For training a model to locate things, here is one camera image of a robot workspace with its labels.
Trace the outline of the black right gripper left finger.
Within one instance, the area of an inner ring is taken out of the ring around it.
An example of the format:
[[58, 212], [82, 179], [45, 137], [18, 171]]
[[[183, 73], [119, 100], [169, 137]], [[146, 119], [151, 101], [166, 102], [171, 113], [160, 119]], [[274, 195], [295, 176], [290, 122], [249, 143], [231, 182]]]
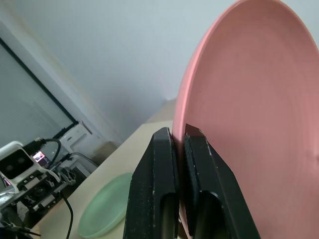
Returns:
[[179, 176], [169, 128], [156, 131], [133, 172], [123, 239], [177, 239]]

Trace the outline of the white printer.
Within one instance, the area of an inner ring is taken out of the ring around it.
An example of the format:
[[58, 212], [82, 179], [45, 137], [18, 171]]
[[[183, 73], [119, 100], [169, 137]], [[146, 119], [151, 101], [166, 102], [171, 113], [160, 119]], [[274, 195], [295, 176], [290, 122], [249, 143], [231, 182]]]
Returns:
[[60, 138], [60, 142], [68, 152], [80, 152], [87, 156], [93, 155], [94, 151], [102, 144], [101, 139], [82, 123], [68, 130]]

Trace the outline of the pink plate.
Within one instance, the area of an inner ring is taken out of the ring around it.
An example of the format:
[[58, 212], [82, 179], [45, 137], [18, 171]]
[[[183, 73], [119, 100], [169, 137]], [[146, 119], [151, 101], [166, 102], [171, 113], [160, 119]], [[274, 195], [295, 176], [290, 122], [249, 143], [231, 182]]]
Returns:
[[262, 239], [319, 239], [319, 50], [280, 0], [239, 0], [189, 61], [172, 134], [199, 128]]

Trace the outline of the small lit screen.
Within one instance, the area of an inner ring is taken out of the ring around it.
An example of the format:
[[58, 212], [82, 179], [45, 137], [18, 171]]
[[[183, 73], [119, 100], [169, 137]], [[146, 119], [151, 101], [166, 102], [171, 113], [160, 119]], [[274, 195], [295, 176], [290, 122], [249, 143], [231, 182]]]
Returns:
[[37, 152], [34, 156], [33, 159], [41, 166], [44, 168], [47, 168], [50, 160], [41, 152]]

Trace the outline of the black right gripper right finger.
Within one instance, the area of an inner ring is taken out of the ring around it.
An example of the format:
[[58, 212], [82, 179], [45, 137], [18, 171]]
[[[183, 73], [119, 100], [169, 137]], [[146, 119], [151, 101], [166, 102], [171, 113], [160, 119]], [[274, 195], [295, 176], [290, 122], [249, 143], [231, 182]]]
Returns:
[[203, 132], [186, 125], [184, 202], [192, 239], [261, 239], [236, 177]]

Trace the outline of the brown cardboard box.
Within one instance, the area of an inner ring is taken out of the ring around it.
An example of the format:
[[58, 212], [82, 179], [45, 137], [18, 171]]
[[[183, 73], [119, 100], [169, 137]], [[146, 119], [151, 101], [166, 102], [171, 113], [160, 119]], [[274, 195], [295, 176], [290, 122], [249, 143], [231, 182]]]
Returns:
[[94, 150], [94, 155], [92, 160], [100, 165], [102, 164], [114, 151], [117, 150], [117, 146], [112, 142], [108, 141], [104, 144], [100, 145], [98, 148]]

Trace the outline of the green plate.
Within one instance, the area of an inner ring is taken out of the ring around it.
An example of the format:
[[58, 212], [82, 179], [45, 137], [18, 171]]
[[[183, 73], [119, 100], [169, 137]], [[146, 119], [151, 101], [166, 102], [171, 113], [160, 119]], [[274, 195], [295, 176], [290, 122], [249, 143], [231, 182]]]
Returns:
[[78, 226], [82, 238], [100, 237], [125, 217], [132, 175], [125, 173], [112, 179], [89, 202]]

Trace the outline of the black window frame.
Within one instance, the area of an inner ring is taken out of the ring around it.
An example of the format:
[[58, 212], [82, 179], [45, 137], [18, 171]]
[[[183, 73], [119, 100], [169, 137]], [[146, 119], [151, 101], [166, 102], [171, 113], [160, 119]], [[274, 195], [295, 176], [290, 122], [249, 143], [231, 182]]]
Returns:
[[66, 115], [72, 122], [67, 127], [62, 128], [53, 138], [61, 138], [68, 130], [76, 126], [79, 121], [77, 121], [69, 111], [59, 102], [57, 98], [43, 85], [43, 83], [34, 75], [34, 73], [21, 61], [21, 59], [11, 50], [11, 48], [3, 41], [0, 37], [0, 45], [11, 55], [11, 57], [20, 65], [20, 67], [32, 78], [32, 80], [45, 92], [45, 94], [59, 107], [59, 109]]

